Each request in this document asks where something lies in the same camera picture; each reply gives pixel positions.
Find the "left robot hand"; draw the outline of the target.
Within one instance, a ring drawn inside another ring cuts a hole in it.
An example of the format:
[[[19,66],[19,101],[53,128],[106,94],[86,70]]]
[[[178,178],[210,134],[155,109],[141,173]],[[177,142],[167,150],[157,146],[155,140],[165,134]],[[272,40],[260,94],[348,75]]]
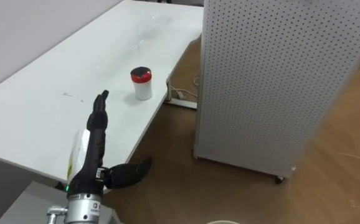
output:
[[[103,190],[122,189],[135,185],[148,174],[153,161],[147,158],[138,164],[103,166],[108,115],[106,99],[109,91],[97,95],[86,129],[79,131],[72,148],[67,172],[67,196],[76,194],[103,195]]]

